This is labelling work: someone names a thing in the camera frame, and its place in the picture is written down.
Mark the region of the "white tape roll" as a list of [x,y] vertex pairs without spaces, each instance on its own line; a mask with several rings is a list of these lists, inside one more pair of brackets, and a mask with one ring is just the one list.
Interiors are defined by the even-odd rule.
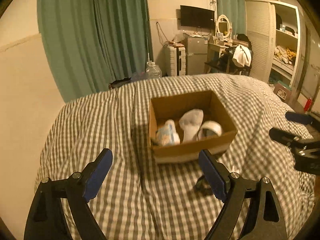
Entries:
[[218,122],[206,121],[201,125],[197,133],[197,139],[202,140],[204,138],[215,136],[215,135],[220,137],[222,134],[223,134],[223,129]]

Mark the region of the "blue tissue pack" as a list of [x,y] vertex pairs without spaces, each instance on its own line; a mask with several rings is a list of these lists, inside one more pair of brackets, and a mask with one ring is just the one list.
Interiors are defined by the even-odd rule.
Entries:
[[176,131],[174,120],[167,120],[164,126],[157,130],[156,142],[158,146],[173,146],[180,144],[180,137]]

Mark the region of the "dark transparent glasses case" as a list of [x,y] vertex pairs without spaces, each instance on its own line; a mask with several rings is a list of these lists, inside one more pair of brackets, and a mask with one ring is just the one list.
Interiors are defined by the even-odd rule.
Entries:
[[197,191],[199,194],[202,194],[203,196],[214,195],[212,188],[204,175],[200,176],[200,178],[196,181],[194,185],[194,189],[195,191]]

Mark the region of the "white cloth on chair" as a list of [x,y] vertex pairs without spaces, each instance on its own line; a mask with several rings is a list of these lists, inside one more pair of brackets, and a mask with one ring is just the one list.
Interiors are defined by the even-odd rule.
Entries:
[[244,68],[249,67],[252,61],[250,50],[243,45],[237,45],[232,57],[232,61],[236,67]]

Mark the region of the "grey checkered bed cover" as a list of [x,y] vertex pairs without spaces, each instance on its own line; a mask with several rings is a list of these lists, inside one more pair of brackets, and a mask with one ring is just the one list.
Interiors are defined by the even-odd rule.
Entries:
[[238,130],[219,162],[246,179],[270,178],[293,239],[313,210],[316,177],[296,171],[290,150],[268,133],[276,127],[306,139],[310,134],[287,121],[289,106],[252,77],[164,77],[72,101],[48,134],[36,182],[68,178],[108,148],[113,165],[89,202],[108,239],[204,239],[222,202],[194,189],[201,175],[197,162],[157,165],[148,147],[150,99],[204,90],[215,92]]

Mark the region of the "black chair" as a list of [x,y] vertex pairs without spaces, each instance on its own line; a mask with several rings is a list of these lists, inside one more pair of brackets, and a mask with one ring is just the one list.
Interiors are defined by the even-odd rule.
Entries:
[[238,34],[233,45],[226,48],[218,61],[220,69],[229,74],[249,76],[253,59],[252,44],[245,34]]

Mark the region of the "white wardrobe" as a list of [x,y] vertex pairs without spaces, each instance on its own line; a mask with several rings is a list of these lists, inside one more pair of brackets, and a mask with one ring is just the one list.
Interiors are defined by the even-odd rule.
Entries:
[[276,0],[245,0],[245,6],[246,35],[253,49],[249,75],[292,87],[302,40],[298,7]]

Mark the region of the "white dressing table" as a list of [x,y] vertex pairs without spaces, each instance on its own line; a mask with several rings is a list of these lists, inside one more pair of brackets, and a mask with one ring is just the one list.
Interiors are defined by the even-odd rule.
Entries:
[[231,58],[234,47],[208,43],[207,61],[204,63],[204,73],[231,73]]

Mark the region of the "white sock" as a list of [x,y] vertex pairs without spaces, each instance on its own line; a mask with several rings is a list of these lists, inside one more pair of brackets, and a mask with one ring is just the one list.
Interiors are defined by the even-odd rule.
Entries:
[[192,109],[185,113],[179,120],[183,130],[183,142],[195,141],[197,133],[203,122],[203,110]]

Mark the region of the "cardboard box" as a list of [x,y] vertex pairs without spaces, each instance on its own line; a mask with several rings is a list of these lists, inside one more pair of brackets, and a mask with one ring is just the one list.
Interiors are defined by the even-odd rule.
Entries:
[[152,98],[149,141],[159,164],[196,160],[201,150],[225,152],[238,130],[212,90]]

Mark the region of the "white oval vanity mirror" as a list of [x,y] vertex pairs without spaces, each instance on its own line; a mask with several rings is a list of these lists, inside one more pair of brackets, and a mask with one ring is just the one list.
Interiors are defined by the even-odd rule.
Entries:
[[216,35],[220,39],[229,38],[231,23],[226,15],[220,15],[216,20]]

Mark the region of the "grey mini fridge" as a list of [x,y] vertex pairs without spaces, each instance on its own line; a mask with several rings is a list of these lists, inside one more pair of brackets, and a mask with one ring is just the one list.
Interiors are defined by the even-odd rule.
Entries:
[[204,74],[204,63],[207,61],[208,42],[204,37],[186,37],[187,75]]

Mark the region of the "white suitcase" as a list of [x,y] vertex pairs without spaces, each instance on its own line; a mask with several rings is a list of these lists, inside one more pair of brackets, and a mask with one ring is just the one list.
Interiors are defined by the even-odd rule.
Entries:
[[167,46],[165,51],[165,70],[167,76],[185,76],[186,58],[185,47]]

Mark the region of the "clear water jug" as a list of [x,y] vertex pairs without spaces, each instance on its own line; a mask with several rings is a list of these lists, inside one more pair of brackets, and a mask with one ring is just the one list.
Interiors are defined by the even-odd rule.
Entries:
[[146,64],[146,75],[148,79],[160,79],[162,77],[162,71],[155,62],[148,61]]

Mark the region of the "black wall television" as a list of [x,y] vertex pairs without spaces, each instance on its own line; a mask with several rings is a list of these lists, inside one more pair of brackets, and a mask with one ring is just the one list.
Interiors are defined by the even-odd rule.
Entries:
[[180,23],[185,27],[213,29],[215,27],[215,12],[209,9],[180,6]]

